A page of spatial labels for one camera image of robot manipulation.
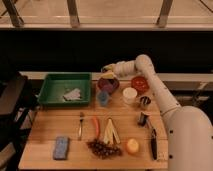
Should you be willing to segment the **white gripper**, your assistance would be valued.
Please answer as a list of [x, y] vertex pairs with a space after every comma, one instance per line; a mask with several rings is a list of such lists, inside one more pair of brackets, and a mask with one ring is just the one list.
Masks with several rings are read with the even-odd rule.
[[120, 61], [105, 65], [101, 68], [102, 72], [112, 71], [116, 76], [125, 77], [128, 75], [134, 75], [136, 72], [135, 61]]

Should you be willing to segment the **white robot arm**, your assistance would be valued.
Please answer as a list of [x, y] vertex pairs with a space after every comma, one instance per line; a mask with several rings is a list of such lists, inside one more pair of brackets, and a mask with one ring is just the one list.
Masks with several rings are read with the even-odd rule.
[[198, 107], [182, 106], [155, 72], [149, 56], [108, 64], [117, 77], [141, 74], [154, 94], [168, 136], [168, 171], [213, 171], [213, 125]]

